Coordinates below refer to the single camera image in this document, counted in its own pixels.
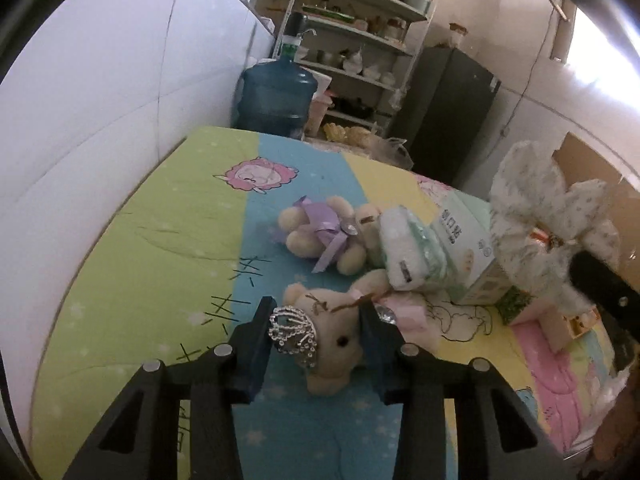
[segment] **metal rivet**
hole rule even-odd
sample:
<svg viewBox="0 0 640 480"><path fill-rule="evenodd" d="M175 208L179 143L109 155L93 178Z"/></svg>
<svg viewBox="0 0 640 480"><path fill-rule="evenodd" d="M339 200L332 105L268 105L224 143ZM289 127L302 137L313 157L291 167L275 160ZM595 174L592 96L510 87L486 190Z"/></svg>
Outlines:
<svg viewBox="0 0 640 480"><path fill-rule="evenodd" d="M481 357L474 359L471 362L471 365L474 368L474 370L478 372L488 372L491 369L491 363Z"/></svg>
<svg viewBox="0 0 640 480"><path fill-rule="evenodd" d="M222 343L222 345L218 345L213 349L213 353L218 357L227 357L231 355L234 351L234 348L228 343Z"/></svg>
<svg viewBox="0 0 640 480"><path fill-rule="evenodd" d="M160 369L160 361L153 359L152 361L146 361L142 363L142 369L145 372L157 372Z"/></svg>
<svg viewBox="0 0 640 480"><path fill-rule="evenodd" d="M405 343L400 347L400 353L407 357L416 357L420 353L420 349L412 343Z"/></svg>

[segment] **plush toy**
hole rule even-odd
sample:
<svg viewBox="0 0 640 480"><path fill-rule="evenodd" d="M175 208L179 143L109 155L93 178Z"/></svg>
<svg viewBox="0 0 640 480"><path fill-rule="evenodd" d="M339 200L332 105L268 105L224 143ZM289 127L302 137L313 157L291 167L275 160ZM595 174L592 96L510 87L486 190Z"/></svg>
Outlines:
<svg viewBox="0 0 640 480"><path fill-rule="evenodd" d="M378 216L380 210L371 204L354 210L340 196L331 196L326 202L312 202L303 196L281 211L278 225L287 234L289 251L318 260L312 272L322 272L335 262L338 272L351 276L367 259L374 267L384 265Z"/></svg>
<svg viewBox="0 0 640 480"><path fill-rule="evenodd" d="M368 272L348 292L308 290L294 283L287 287L282 306L271 316L269 334L279 351L295 355L305 369L310 393L336 394L349 383L351 371L360 363L358 308L363 296L373 297L375 303L393 311L406 341L436 352L440 332L426 316L424 298L413 292L391 292L383 269Z"/></svg>

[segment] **bed sheet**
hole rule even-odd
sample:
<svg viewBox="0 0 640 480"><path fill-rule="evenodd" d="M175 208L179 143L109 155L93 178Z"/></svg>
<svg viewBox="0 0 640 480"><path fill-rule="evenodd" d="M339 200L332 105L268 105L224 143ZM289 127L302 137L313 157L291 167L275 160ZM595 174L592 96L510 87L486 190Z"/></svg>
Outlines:
<svg viewBox="0 0 640 480"><path fill-rule="evenodd" d="M274 226L300 196L340 194L354 206L402 204L430 222L449 188L413 173L303 142L207 127L190 135L114 216L83 264L53 327L34 391L31 454L44 480L68 464L140 363L192 360L252 318L289 283L346 290L312 274ZM438 356L484 356L560 450L568 449L606 379L612 349L601 325L554 356L536 322L504 326L494 307L448 308ZM447 477L457 478L446 405ZM391 478L401 408L383 406L366 370L336 396L310 396L293 360L272 354L264 387L234 408L247 480ZM189 471L189 406L181 408L178 471Z"/></svg>

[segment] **refrigerator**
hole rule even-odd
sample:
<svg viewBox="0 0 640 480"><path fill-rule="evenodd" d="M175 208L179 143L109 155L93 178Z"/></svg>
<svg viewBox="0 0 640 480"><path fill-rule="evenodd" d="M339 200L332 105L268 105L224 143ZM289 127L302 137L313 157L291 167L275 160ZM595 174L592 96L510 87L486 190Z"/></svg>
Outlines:
<svg viewBox="0 0 640 480"><path fill-rule="evenodd" d="M425 48L389 136L407 139L415 173L451 185L498 88L497 77L464 52Z"/></svg>

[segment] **water bottle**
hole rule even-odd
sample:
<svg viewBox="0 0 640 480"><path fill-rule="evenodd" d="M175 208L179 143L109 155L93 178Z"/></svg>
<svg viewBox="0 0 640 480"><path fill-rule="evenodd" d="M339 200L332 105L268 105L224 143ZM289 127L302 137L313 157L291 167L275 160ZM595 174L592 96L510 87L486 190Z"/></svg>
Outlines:
<svg viewBox="0 0 640 480"><path fill-rule="evenodd" d="M261 63L242 73L243 86L235 127L301 139L309 105L318 89L311 72L294 63L306 17L293 12L285 26L276 61Z"/></svg>

